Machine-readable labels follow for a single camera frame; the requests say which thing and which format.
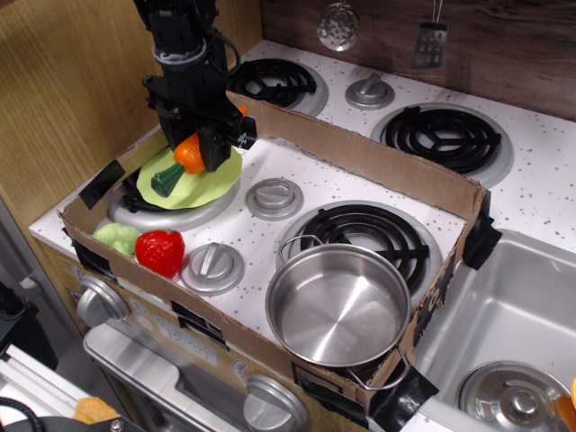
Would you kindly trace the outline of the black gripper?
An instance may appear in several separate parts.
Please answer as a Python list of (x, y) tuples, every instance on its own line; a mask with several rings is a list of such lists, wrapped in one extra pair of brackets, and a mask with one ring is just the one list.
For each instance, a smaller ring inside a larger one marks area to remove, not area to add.
[(142, 79), (148, 106), (157, 112), (172, 150), (199, 129), (207, 172), (215, 172), (228, 160), (233, 147), (250, 149), (257, 140), (257, 126), (244, 123), (242, 113), (227, 97), (228, 78), (227, 58), (206, 56), (184, 64), (168, 61), (160, 76)]

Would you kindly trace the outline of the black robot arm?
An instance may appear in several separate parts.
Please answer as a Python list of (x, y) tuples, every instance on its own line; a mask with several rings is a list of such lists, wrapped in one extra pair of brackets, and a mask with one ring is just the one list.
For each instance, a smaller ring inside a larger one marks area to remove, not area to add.
[(157, 112), (168, 145), (175, 149), (197, 134), (205, 168), (217, 170), (234, 147), (249, 149), (256, 121), (228, 98), (226, 48), (234, 45), (214, 26), (213, 1), (137, 1), (153, 36), (152, 54), (160, 76), (145, 76), (148, 107)]

